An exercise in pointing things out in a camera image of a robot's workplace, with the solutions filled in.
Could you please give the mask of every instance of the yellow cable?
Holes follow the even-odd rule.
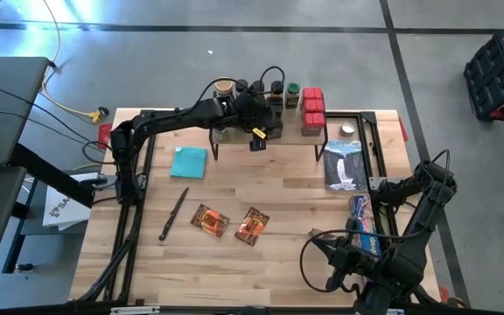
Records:
[[[50,5],[48,5],[48,3],[46,2],[46,0],[43,0],[43,1],[44,1],[44,4],[45,4],[45,7],[48,9],[48,11],[50,12],[50,15],[52,16],[53,23],[56,26],[56,32],[58,33],[58,48],[56,49],[56,53],[53,55],[53,58],[52,58],[52,62],[55,62],[55,60],[58,58],[58,54],[60,53],[60,48],[61,48],[60,28],[58,27],[58,21],[56,20],[56,17],[53,15],[52,9],[50,9]],[[48,101],[52,102],[54,105],[59,106],[62,109],[66,110],[66,111],[68,111],[70,113],[73,113],[73,114],[76,114],[76,115],[88,116],[91,119],[91,121],[92,121],[93,124],[98,124],[98,123],[100,123],[102,121],[102,114],[98,110],[95,111],[95,112],[90,112],[90,113],[82,112],[82,111],[77,110],[77,109],[69,108],[66,105],[64,105],[64,104],[62,104],[62,103],[54,100],[50,96],[50,93],[48,93],[48,90],[47,90],[47,83],[50,80],[50,76],[48,76],[48,72],[49,71],[50,71],[50,67],[48,67],[45,70],[44,79],[42,80],[42,92],[40,92],[40,94],[42,96],[44,96]]]

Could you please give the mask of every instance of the orange packet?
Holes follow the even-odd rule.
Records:
[[[238,231],[234,234],[237,239],[247,243],[250,246],[256,244],[258,236],[265,228],[270,217],[263,214],[260,210],[251,207],[246,213],[244,220],[238,227]]]
[[[228,226],[229,218],[205,205],[199,205],[190,223],[209,234],[221,237]]]

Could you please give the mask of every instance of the green lid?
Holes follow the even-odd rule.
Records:
[[[301,90],[301,86],[298,85],[298,83],[295,82],[289,82],[287,85],[287,92],[291,94],[296,94]]]

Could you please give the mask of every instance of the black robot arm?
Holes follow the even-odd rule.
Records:
[[[157,133],[190,127],[225,128],[234,125],[236,117],[228,110],[225,102],[210,98],[199,101],[191,108],[175,108],[173,112],[153,111],[122,122],[110,133],[112,157],[119,179],[115,184],[118,202],[132,204],[141,198],[135,174],[137,160],[134,156],[141,150],[147,138]]]
[[[175,108],[173,112],[146,112],[122,122],[110,133],[112,157],[118,177],[115,183],[118,202],[132,205],[141,199],[142,190],[135,173],[137,153],[151,135],[190,127],[220,130],[236,127],[245,132],[258,128],[268,134],[271,130],[280,128],[281,121],[263,94],[263,91],[257,93],[249,88],[236,98],[214,95],[213,98],[196,102],[191,108]],[[260,147],[265,148],[264,139],[255,138],[254,142],[262,142]]]
[[[396,241],[391,242],[381,256],[354,246],[352,233],[337,237],[330,243],[330,248],[328,234],[314,238],[312,242],[322,249],[328,263],[335,268],[328,278],[326,290],[343,289],[345,276],[353,273],[369,278],[371,282],[367,283],[353,306],[362,315],[385,314],[392,299],[407,301],[412,293],[425,297],[419,285],[427,264],[425,247],[435,230],[438,215],[444,211],[456,188],[453,174],[430,161],[422,162],[411,177],[398,184],[382,182],[371,195],[374,205],[385,203],[399,207],[410,195],[422,193],[408,226],[402,236],[388,236]],[[346,230],[356,231],[358,225],[356,219],[349,219]]]

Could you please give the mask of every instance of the teal cloth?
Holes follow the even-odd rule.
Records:
[[[171,176],[190,179],[203,179],[206,171],[207,149],[177,147],[174,151]]]

